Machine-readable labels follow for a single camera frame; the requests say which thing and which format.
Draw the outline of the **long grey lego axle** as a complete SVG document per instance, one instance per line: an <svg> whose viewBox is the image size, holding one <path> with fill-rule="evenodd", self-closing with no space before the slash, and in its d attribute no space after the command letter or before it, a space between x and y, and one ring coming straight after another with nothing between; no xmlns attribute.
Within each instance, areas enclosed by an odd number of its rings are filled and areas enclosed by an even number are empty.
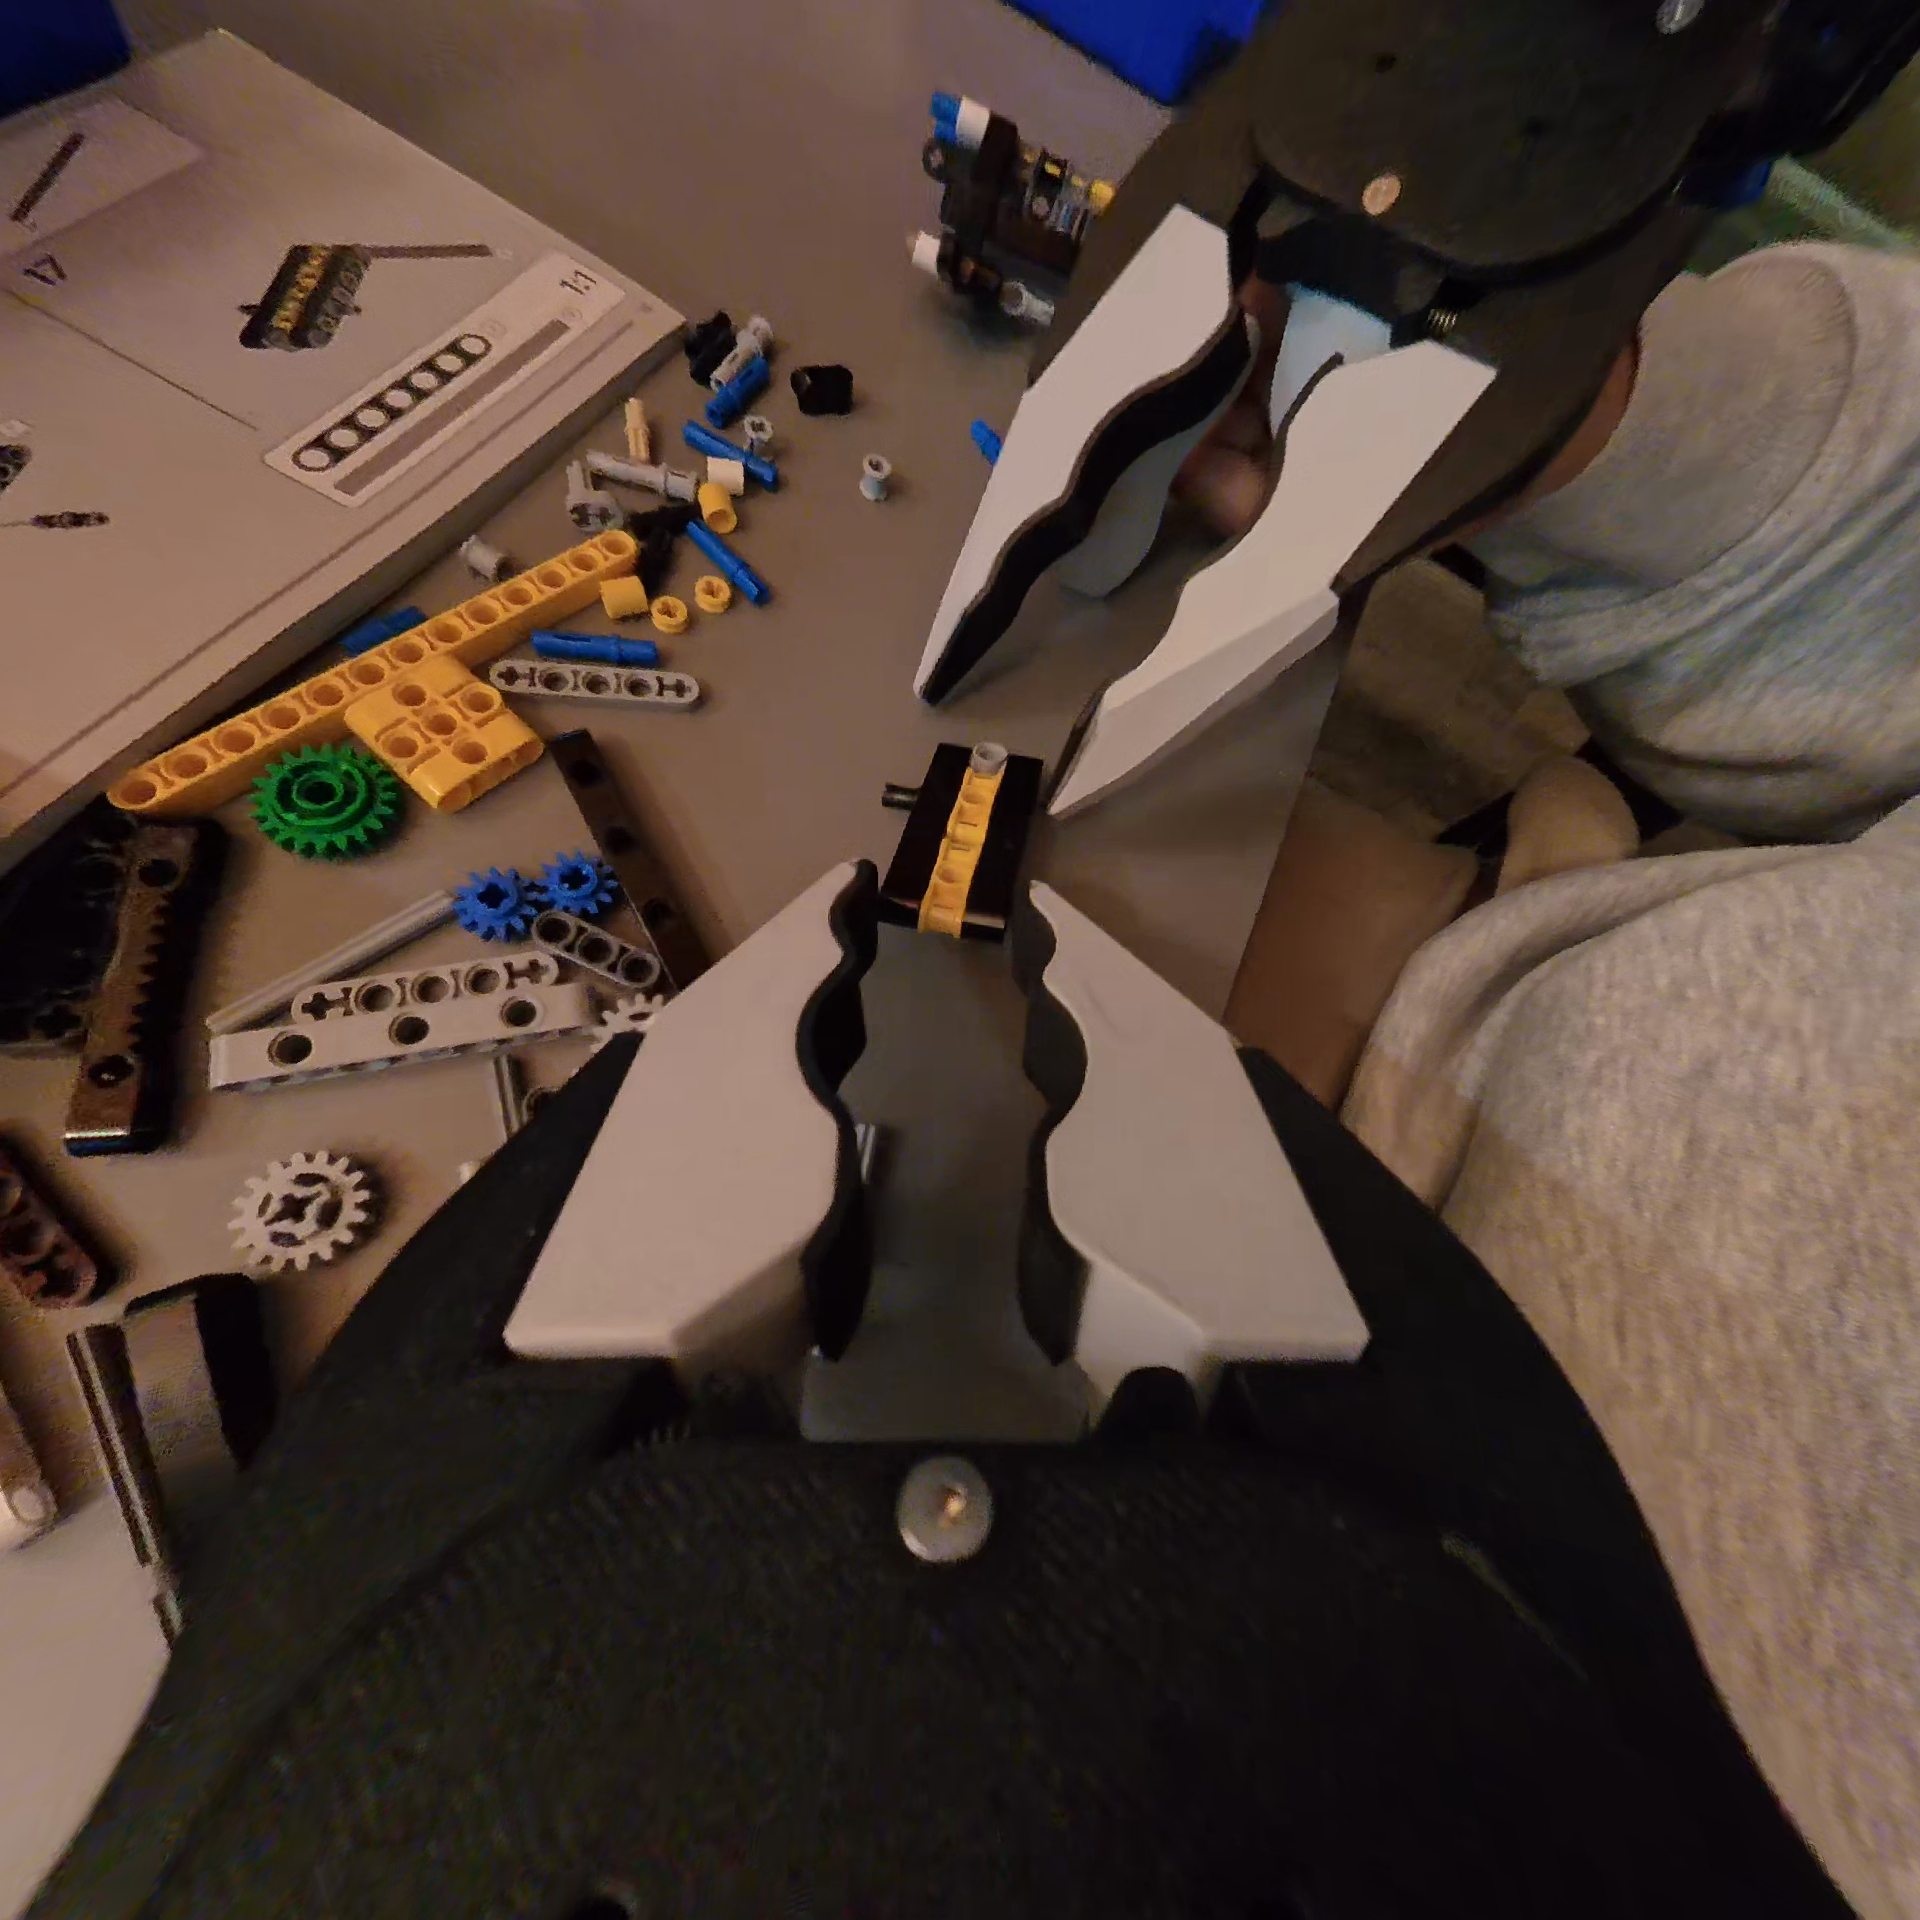
<svg viewBox="0 0 1920 1920"><path fill-rule="evenodd" d="M373 961L394 956L403 945L417 943L429 932L454 921L454 913L456 903L450 892L424 896L386 918L355 932L344 943L299 961L265 986L213 1009L207 1014L203 1028L211 1038L225 1038L265 1023L286 1012L302 992L333 977L371 969Z"/></svg>

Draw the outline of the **person's right forearm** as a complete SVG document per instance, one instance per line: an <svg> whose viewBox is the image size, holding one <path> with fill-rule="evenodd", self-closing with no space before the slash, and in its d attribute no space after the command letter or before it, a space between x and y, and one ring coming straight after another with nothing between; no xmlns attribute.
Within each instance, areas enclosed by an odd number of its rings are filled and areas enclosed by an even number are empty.
<svg viewBox="0 0 1920 1920"><path fill-rule="evenodd" d="M1579 476L1471 544L1499 641L1627 775L1763 842L1918 786L1918 264L1784 244L1674 279Z"/></svg>

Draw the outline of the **lego instruction booklet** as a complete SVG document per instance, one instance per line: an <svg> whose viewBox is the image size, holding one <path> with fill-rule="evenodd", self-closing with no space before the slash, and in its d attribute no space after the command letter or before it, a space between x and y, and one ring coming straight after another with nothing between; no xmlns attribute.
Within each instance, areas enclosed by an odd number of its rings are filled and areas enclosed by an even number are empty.
<svg viewBox="0 0 1920 1920"><path fill-rule="evenodd" d="M680 343L211 31L6 124L6 856L373 607Z"/></svg>

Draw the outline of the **short grey thin lego liftarm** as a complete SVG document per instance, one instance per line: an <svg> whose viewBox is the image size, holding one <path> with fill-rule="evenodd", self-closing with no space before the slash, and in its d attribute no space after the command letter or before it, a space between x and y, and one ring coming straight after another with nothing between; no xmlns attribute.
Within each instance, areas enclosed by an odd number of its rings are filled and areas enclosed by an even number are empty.
<svg viewBox="0 0 1920 1920"><path fill-rule="evenodd" d="M677 986L651 945L560 908L536 913L531 940L543 953L576 967L615 992L670 996Z"/></svg>

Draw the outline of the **blue plastic bin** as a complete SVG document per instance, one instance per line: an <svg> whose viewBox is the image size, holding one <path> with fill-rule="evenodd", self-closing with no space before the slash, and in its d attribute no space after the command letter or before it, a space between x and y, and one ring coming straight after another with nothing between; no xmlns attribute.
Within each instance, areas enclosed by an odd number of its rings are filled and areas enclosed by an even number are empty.
<svg viewBox="0 0 1920 1920"><path fill-rule="evenodd" d="M1011 2L1008 8L1157 104L1182 104L1273 2Z"/></svg>
<svg viewBox="0 0 1920 1920"><path fill-rule="evenodd" d="M114 2L2 2L2 117L105 79L130 56Z"/></svg>

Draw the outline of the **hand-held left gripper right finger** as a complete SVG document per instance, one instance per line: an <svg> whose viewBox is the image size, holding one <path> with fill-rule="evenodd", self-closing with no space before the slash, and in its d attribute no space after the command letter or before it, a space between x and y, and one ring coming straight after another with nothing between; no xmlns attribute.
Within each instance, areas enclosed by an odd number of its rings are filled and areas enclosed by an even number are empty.
<svg viewBox="0 0 1920 1920"><path fill-rule="evenodd" d="M1019 918L1024 1326L1096 1394L1241 1362L1353 1362L1370 1328L1224 1023L1059 889Z"/></svg>

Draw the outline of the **long grey thin lego liftarm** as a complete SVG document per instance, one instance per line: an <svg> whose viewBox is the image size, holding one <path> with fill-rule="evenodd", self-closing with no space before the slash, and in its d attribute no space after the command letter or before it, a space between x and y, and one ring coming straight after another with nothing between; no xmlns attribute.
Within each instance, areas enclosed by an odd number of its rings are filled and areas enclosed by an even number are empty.
<svg viewBox="0 0 1920 1920"><path fill-rule="evenodd" d="M510 992L554 986L565 977L568 967L558 956L513 948L466 961L320 981L293 998L288 1017L323 1023L360 1014L417 1012L454 1000L504 998Z"/></svg>

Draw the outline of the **person's right hand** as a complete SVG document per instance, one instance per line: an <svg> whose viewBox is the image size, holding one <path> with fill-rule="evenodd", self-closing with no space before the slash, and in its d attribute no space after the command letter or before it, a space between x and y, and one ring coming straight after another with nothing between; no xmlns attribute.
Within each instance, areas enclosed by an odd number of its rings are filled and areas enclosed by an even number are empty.
<svg viewBox="0 0 1920 1920"><path fill-rule="evenodd" d="M1173 493L1221 536L1243 534L1258 521L1267 501L1267 461L1273 449L1267 400L1289 325L1289 297L1282 288L1247 280L1240 301L1259 337L1255 368L1238 400L1184 457L1173 479ZM1523 488L1495 503L1486 513L1454 527L1454 538L1472 541L1491 525L1513 518L1571 486L1592 468L1619 432L1634 397L1640 372L1642 336L1632 333L1603 378L1590 413L1565 436L1558 452Z"/></svg>

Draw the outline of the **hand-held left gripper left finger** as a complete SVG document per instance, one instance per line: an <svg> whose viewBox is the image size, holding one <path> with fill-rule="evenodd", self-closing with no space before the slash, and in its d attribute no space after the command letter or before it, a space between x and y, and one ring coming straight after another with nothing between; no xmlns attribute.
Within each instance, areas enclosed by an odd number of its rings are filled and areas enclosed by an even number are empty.
<svg viewBox="0 0 1920 1920"><path fill-rule="evenodd" d="M507 1321L536 1359L846 1353L873 1226L843 1084L878 870L849 858L646 1028Z"/></svg>

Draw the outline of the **black lego gear rack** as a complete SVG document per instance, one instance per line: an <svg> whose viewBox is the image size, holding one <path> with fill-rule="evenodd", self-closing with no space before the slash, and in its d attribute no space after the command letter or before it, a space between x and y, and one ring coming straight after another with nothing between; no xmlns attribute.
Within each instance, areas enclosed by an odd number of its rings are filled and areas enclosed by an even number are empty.
<svg viewBox="0 0 1920 1920"><path fill-rule="evenodd" d="M71 1158L152 1154L171 1141L186 1000L227 849L230 831L216 820L135 828L112 953L65 1112Z"/></svg>

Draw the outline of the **black lego piece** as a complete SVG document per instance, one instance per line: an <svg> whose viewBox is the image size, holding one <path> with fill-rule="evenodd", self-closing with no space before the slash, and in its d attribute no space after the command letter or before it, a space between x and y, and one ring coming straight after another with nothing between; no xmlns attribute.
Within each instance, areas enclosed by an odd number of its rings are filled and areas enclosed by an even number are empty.
<svg viewBox="0 0 1920 1920"><path fill-rule="evenodd" d="M2 885L2 1050L78 1049L118 943L137 823L85 804Z"/></svg>

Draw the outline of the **yellow lego perforated block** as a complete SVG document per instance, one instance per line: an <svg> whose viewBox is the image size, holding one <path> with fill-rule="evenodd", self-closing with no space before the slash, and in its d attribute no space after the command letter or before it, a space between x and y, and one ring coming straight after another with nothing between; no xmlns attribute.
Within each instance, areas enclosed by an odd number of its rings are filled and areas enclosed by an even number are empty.
<svg viewBox="0 0 1920 1920"><path fill-rule="evenodd" d="M544 754L505 695L447 655L390 676L344 719L437 814L466 808Z"/></svg>

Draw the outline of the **thick grey lego beam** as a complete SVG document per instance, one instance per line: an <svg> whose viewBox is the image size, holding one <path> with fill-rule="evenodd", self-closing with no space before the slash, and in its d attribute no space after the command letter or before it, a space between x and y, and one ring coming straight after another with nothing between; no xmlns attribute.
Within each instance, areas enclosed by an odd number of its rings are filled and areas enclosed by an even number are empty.
<svg viewBox="0 0 1920 1920"><path fill-rule="evenodd" d="M562 1040L595 1023L586 985L544 982L488 996L293 1022L213 1038L208 1087L291 1087L350 1071L437 1062L519 1045Z"/></svg>

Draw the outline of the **dark grey lego part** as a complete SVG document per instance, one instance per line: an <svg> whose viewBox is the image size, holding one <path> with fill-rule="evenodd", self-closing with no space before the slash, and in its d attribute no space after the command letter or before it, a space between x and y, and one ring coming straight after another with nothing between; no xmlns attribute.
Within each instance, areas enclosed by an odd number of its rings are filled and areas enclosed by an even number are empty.
<svg viewBox="0 0 1920 1920"><path fill-rule="evenodd" d="M144 1293L65 1338L112 1503L163 1639L186 1578L280 1405L259 1285L216 1272Z"/></svg>

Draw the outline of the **black lego beam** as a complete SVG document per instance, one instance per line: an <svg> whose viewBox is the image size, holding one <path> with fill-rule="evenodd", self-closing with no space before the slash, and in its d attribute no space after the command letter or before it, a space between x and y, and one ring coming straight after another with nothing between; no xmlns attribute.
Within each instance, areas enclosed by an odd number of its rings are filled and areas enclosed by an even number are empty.
<svg viewBox="0 0 1920 1920"><path fill-rule="evenodd" d="M583 815L593 842L610 866L646 941L651 945L666 985L685 992L711 964L705 934L689 917L682 889L669 868L655 834L640 820L625 786L587 728L569 728L549 741L549 754Z"/></svg>

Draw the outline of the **green lego gear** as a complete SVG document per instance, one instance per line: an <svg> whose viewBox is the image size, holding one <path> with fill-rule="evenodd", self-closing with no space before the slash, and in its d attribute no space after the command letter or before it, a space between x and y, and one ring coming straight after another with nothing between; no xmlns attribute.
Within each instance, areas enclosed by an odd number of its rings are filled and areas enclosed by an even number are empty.
<svg viewBox="0 0 1920 1920"><path fill-rule="evenodd" d="M403 782L382 759L352 743L312 743L267 762L248 810L281 853L333 862L382 847L403 804Z"/></svg>

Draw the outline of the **black and yellow lego assembly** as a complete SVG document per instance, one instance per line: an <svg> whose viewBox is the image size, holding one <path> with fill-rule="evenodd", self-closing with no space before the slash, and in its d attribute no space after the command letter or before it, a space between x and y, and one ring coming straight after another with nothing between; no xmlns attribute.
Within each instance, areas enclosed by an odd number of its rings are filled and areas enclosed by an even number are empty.
<svg viewBox="0 0 1920 1920"><path fill-rule="evenodd" d="M883 802L904 810L904 828L881 877L881 921L1003 943L1046 769L1046 759L994 741L947 741L918 786L890 783Z"/></svg>

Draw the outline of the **dark thin lego liftarm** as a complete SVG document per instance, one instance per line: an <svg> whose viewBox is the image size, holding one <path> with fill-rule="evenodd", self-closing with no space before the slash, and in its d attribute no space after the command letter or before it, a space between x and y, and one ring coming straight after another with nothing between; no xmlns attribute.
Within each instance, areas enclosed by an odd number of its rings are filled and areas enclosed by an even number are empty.
<svg viewBox="0 0 1920 1920"><path fill-rule="evenodd" d="M112 1264L61 1206L37 1167L2 1141L2 1276L37 1310L98 1303L112 1286Z"/></svg>

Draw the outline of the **person's grey hoodie torso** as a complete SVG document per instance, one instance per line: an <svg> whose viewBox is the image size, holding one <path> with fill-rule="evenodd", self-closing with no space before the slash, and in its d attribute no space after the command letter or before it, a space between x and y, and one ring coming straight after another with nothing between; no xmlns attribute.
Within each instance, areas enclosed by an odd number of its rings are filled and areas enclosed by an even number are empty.
<svg viewBox="0 0 1920 1920"><path fill-rule="evenodd" d="M1915 1916L1915 802L1474 908L1343 1117L1586 1400L1850 1904Z"/></svg>

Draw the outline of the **black lego assembly with pins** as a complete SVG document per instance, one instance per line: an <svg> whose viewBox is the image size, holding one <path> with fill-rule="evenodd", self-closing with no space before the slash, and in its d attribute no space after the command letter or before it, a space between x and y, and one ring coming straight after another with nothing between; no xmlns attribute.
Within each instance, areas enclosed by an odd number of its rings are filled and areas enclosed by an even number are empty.
<svg viewBox="0 0 1920 1920"><path fill-rule="evenodd" d="M909 238L911 262L983 314L1047 327L1115 183L961 92L935 88L929 121L921 169L943 189L941 223Z"/></svg>

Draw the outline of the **long yellow lego beam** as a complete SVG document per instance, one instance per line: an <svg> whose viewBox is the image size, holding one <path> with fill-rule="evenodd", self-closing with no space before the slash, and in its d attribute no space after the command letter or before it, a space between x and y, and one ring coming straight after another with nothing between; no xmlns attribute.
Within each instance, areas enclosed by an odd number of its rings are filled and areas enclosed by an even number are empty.
<svg viewBox="0 0 1920 1920"><path fill-rule="evenodd" d="M107 786L107 802L155 818L225 804L275 756L345 737L347 708L405 668L441 655L488 665L534 631L587 607L605 580L632 578L639 552L629 532L590 536L139 762Z"/></svg>

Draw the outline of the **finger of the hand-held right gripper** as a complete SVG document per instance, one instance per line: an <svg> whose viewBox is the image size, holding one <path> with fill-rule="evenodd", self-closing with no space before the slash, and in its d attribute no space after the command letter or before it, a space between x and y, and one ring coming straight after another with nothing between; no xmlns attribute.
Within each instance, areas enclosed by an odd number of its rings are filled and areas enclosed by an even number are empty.
<svg viewBox="0 0 1920 1920"><path fill-rule="evenodd" d="M1231 232L1182 206L1165 212L1016 409L929 629L923 704L954 695L1038 578L1088 550L1121 479L1203 432L1253 358Z"/></svg>
<svg viewBox="0 0 1920 1920"><path fill-rule="evenodd" d="M1291 400L1259 516L1190 578L1141 665L1102 690L1047 815L1105 802L1329 640L1343 609L1338 573L1495 377L1495 365L1440 343L1333 352Z"/></svg>

